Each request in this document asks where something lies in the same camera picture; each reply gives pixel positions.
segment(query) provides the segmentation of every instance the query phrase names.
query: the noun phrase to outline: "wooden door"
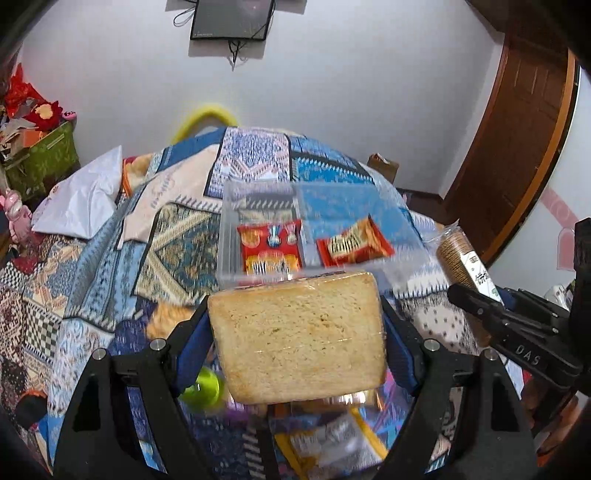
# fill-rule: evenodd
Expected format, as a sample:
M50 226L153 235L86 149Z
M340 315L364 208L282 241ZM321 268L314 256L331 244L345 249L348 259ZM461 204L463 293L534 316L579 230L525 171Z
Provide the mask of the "wooden door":
M551 140L565 111L568 59L566 49L558 54L516 37L505 41L489 105L444 201L484 261L506 243L507 230L515 229L511 223L520 221L516 212L524 215L523 202L534 200L528 194L534 179L551 166L555 152L548 151L558 146Z

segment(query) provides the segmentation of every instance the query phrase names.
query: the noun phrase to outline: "door frame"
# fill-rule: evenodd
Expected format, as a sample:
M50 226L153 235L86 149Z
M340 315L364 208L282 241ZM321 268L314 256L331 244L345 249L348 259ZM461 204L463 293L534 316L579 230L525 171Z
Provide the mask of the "door frame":
M451 188L443 200L444 207L449 205L453 194L460 186L462 177L464 176L468 165L473 161L474 155L476 154L478 146L482 141L482 137L484 136L486 127L488 126L488 122L491 118L496 99L501 88L501 82L503 75L505 74L505 67L509 56L509 39L507 37L508 35L505 37L503 50L501 52L501 59L499 61L499 68L496 72L495 83L493 84L491 96L488 100L488 104L486 105L484 115L482 116L478 130L476 131L472 145L466 154L466 158L464 159L464 162L462 163L462 166L458 171ZM542 190L544 190L544 187L552 175L554 166L556 165L558 157L562 152L562 147L564 145L564 141L566 140L566 135L569 131L570 122L573 116L574 104L576 103L577 91L579 88L579 70L579 64L574 54L569 50L564 92L560 102L560 109L558 110L556 125L554 126L554 131L550 137L550 142L548 143L548 147L546 148L544 156L542 157L540 166L535 172L534 178L525 191L525 194L515 207L513 214L502 228L500 233L493 239L489 248L487 248L486 251L480 256L481 260L487 266L496 260L509 241L515 236L519 230L519 227L521 227L525 221L525 218L531 212L531 209L534 207L536 201L542 193Z

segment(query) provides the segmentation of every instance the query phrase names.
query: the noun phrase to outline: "bread slice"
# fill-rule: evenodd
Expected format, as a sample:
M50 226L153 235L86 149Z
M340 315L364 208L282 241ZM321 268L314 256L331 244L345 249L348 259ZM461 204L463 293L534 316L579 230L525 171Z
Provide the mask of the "bread slice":
M384 381L382 313L370 273L225 290L208 308L237 402L313 400Z

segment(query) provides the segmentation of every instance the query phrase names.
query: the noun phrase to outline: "red stuffed toy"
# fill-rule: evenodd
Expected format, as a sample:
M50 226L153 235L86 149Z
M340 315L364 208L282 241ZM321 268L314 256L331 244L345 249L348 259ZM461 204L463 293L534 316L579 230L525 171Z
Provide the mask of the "red stuffed toy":
M37 105L31 113L23 118L33 122L42 132L50 132L60 125L61 113L64 109L59 102L45 102Z

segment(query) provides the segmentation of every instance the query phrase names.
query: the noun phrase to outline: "metal screw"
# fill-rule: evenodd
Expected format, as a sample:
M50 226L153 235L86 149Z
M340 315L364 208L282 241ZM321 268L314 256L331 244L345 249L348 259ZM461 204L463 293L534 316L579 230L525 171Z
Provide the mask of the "metal screw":
M150 342L150 348L159 352L166 346L166 340L163 338L156 338Z
M104 348L97 348L94 352L92 352L92 358L95 360L102 360L104 357L107 356L107 350Z
M435 352L439 350L439 342L437 340L433 340L432 338L428 338L427 340L425 340L423 345L430 352Z
M493 350L492 348L487 348L484 350L484 356L493 361L499 358L499 354L496 353L496 350Z

